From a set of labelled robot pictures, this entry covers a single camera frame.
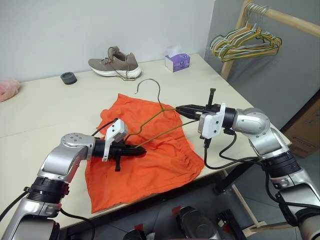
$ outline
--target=gray wall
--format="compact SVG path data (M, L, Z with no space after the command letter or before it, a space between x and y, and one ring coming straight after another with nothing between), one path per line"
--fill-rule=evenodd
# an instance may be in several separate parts
M118 45L138 62L205 54L214 0L0 0L0 79L88 71Z
M320 25L319 0L254 2ZM215 36L235 29L242 4L243 0L216 0L207 46ZM278 55L235 60L228 81L281 128L320 87L320 39L267 17L263 18L263 29L282 38ZM221 72L223 64L209 49L205 60Z

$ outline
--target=gray sneaker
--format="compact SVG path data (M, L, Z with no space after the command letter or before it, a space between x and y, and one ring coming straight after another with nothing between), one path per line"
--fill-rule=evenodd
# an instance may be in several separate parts
M134 54L128 55L119 51L117 46L109 47L108 57L105 59L89 59L91 69L105 77L120 76L125 79L135 79L141 74Z

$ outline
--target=hanger hook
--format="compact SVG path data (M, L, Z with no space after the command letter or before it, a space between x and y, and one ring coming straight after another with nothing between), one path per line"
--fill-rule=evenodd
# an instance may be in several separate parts
M147 80L154 81L154 82L158 85L158 96L157 96L157 99L158 99L158 103L159 103L159 105L160 105L160 107L161 107L161 110L164 110L164 108L162 107L162 104L161 104L161 102L160 102L160 100L159 100L160 91L161 91L160 85L159 85L159 83L158 83L156 80L154 80L153 78L146 78L146 79L140 81L140 82L138 83L138 85L136 86L136 92L135 92L134 94L137 94L137 93L139 92L139 86L140 86L140 84L143 83L144 81L147 81Z

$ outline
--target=orange shirt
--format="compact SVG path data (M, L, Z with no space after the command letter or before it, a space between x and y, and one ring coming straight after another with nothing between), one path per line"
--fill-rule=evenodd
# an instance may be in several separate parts
M99 127L119 118L128 126L129 133L135 133L139 131L141 123L160 110L157 102L119 94L112 107L101 112ZM181 124L176 111L164 111L148 122L139 135L130 136L126 143L139 145ZM93 158L87 162L85 180L92 213L180 187L195 179L204 167L203 160L190 148L181 127L142 147L147 151L143 157L121 157L121 171L118 172L115 171L116 163L109 159L102 162L100 158Z

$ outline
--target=tissue box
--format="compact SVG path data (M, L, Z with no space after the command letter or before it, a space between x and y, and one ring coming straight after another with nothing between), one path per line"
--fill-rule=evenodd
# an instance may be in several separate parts
M190 65L190 56L186 53L177 54L173 57L166 55L164 60L165 66L173 73L186 69Z

